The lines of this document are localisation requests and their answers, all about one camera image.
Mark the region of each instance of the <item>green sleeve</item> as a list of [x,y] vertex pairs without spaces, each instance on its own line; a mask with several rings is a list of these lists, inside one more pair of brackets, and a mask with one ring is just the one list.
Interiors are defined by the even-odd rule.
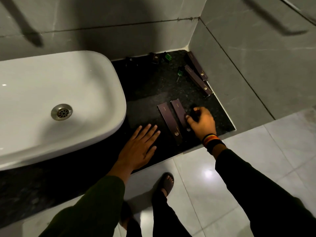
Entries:
[[74,205],[60,211],[39,237],[112,237],[120,218],[124,182],[105,176]]

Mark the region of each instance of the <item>black granite countertop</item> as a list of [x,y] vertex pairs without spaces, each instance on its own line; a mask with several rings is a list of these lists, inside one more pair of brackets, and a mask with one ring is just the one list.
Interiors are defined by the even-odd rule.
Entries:
[[177,146],[157,104],[170,105],[170,101],[179,99],[188,113],[194,106],[205,106],[216,121],[218,135],[234,130],[215,95],[205,98],[187,76],[177,75],[178,67],[185,64],[185,53],[170,52],[172,61],[161,60],[158,67],[148,64],[148,56],[134,59],[138,68],[127,69],[125,60],[113,62],[127,102],[121,128],[109,138],[81,150],[0,171],[0,228],[83,195],[111,169],[121,148],[139,125],[156,124],[161,130],[155,143],[156,153],[145,167],[200,144],[198,139],[191,139]]

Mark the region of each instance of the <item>sink basin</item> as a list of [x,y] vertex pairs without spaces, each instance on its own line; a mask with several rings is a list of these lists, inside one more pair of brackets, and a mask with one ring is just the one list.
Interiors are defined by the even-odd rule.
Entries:
[[0,170],[101,141],[120,128],[125,115],[119,78],[100,53],[74,51],[1,61]]

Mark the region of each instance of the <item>drain cover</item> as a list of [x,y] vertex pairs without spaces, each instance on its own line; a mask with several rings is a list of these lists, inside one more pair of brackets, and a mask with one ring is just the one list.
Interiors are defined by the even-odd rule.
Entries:
[[57,121],[68,119],[72,114],[72,107],[68,104],[59,104],[51,111],[51,117]]

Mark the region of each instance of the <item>hand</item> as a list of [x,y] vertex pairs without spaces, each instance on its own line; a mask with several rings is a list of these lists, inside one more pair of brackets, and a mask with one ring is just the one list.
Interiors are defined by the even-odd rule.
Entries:
[[155,133],[156,125],[148,131],[150,127],[151,124],[148,124],[142,132],[140,132],[141,126],[137,128],[120,152],[117,163],[129,166],[132,170],[137,170],[149,162],[157,147],[153,146],[149,151],[148,149],[160,134],[160,131]]
[[205,107],[195,107],[193,109],[199,115],[199,121],[195,122],[191,116],[186,116],[188,124],[193,129],[195,135],[202,141],[208,134],[216,135],[215,121],[213,116]]

